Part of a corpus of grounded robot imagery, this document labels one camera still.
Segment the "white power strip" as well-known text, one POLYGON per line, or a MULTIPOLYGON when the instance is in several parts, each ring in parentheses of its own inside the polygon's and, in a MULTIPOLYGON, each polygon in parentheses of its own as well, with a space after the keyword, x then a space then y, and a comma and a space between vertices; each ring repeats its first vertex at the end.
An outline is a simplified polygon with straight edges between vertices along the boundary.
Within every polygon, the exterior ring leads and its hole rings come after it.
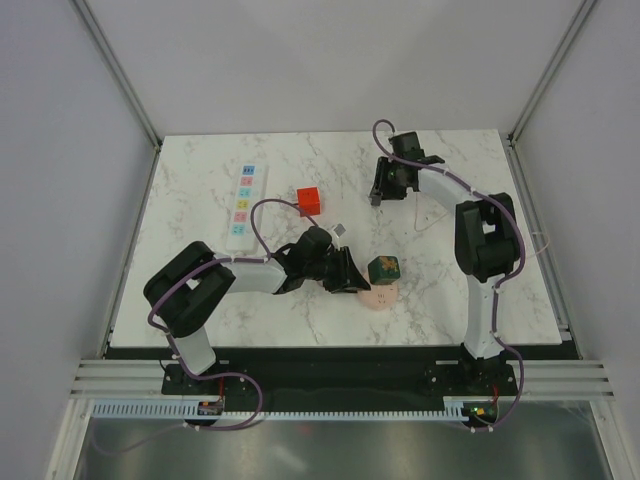
POLYGON ((253 231, 251 211, 265 198, 268 166, 257 161, 243 163, 234 183, 225 249, 232 254, 254 254, 258 240, 253 231))

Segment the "red cube socket adapter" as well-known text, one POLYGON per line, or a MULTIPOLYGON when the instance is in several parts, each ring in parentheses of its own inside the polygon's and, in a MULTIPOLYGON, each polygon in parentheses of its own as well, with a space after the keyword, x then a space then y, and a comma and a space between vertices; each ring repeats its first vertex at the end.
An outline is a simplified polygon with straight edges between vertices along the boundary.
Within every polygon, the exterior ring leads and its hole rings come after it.
POLYGON ((306 214, 317 216, 322 213, 320 192, 316 186, 299 188, 296 194, 297 206, 306 214))

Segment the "pink round socket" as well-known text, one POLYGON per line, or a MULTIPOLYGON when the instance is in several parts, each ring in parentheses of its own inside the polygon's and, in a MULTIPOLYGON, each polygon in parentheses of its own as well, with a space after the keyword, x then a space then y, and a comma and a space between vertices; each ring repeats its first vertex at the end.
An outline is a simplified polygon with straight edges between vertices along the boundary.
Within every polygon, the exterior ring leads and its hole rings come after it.
POLYGON ((372 285, 370 290, 362 290, 357 293, 359 301, 368 309, 374 311, 388 310, 393 307, 399 296, 398 286, 372 285))

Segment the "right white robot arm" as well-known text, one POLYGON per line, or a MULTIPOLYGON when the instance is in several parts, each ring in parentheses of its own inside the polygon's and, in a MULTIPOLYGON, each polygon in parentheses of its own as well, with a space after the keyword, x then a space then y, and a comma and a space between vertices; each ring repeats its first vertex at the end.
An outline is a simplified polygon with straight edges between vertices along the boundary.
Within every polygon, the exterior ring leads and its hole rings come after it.
POLYGON ((500 288, 523 268, 524 240, 513 200, 505 192, 485 194, 452 172, 444 159, 427 155, 415 132, 394 134, 385 147, 374 142, 378 158, 370 203, 403 200, 409 190, 434 199, 454 217, 454 256, 468 286, 468 321, 463 341, 473 358, 458 368, 458 381, 467 392, 483 392, 494 381, 485 360, 505 349, 498 335, 500 288))

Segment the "green patterned cube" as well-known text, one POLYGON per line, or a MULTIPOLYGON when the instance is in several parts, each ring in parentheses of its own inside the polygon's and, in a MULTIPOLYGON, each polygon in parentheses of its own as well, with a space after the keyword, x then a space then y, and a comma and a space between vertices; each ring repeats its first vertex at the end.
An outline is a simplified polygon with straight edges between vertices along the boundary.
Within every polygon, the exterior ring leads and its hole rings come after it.
POLYGON ((399 260, 391 255, 376 256, 367 265, 367 273, 372 285, 393 285, 401 278, 399 260))

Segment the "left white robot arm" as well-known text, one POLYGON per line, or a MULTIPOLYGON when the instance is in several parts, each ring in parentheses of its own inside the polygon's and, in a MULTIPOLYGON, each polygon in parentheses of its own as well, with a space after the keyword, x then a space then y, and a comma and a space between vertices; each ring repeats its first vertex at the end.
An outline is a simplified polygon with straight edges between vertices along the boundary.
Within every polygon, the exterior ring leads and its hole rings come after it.
POLYGON ((151 306, 148 323, 168 338, 185 368, 185 382, 198 393, 208 393, 218 385, 220 371, 205 324, 223 298, 247 292, 287 294, 307 280, 319 282, 331 294, 371 289, 350 249, 335 246, 331 234, 318 226, 265 258, 218 257, 204 242, 195 241, 144 286, 151 306))

